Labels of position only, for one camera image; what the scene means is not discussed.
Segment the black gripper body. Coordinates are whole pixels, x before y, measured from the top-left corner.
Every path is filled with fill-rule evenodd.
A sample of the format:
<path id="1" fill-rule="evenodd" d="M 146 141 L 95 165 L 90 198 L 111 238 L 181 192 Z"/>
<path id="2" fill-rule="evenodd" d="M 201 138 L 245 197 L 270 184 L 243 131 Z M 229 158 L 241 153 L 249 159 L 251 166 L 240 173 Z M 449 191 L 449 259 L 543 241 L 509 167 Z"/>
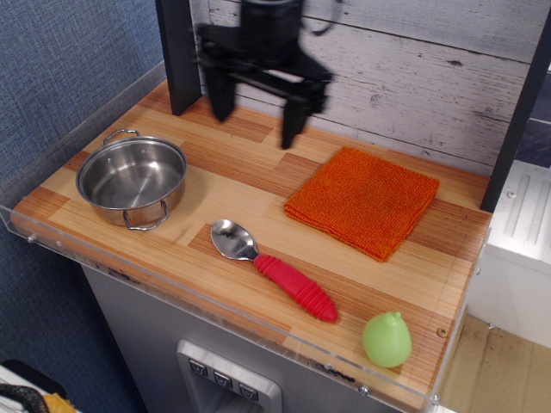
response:
<path id="1" fill-rule="evenodd" d="M 302 1 L 242 1 L 237 26 L 197 25 L 202 69 L 232 67 L 237 84 L 286 99 L 325 94 L 332 74 L 300 46 L 302 11 Z"/>

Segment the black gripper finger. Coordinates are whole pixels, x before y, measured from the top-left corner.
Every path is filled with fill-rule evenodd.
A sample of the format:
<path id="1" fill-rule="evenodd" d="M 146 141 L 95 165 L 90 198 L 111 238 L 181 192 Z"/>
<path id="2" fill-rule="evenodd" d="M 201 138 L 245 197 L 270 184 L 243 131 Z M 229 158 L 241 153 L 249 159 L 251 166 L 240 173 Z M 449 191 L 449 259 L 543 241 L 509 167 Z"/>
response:
<path id="1" fill-rule="evenodd" d="M 214 116 L 225 122 L 235 109 L 235 70 L 232 67 L 205 66 L 203 71 Z"/>
<path id="2" fill-rule="evenodd" d="M 308 118 L 322 113 L 325 108 L 326 94 L 314 96 L 291 95 L 283 109 L 282 149 L 289 149 L 294 138 L 301 134 Z"/>

